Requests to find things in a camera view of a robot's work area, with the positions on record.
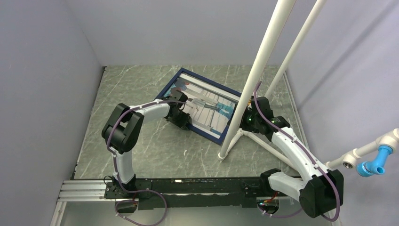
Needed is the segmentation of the blue wooden picture frame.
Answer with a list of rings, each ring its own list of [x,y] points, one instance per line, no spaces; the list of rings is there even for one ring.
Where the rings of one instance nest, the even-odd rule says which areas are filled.
[[[241,93],[204,76],[180,68],[156,98],[181,91],[188,97],[183,112],[192,119],[189,130],[221,145]]]

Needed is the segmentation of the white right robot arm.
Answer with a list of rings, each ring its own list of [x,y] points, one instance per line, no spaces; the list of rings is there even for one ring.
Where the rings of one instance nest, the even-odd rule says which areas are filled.
[[[283,152],[300,175],[294,178],[279,169],[263,172],[259,183],[261,193],[280,192],[298,201],[311,218],[322,216],[329,221],[337,220],[343,204],[342,173],[318,161],[298,139],[288,121],[274,116],[267,98],[251,97],[240,128],[264,135]]]

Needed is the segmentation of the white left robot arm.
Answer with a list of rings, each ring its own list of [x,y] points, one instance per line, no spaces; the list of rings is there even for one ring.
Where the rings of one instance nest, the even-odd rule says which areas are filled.
[[[106,122],[101,136],[112,155],[113,180],[117,192],[124,198],[134,194],[136,174],[132,163],[132,150],[138,142],[142,126],[150,121],[164,118],[181,129],[187,129],[191,117],[183,111],[189,98],[181,91],[151,102],[128,106],[118,104]]]

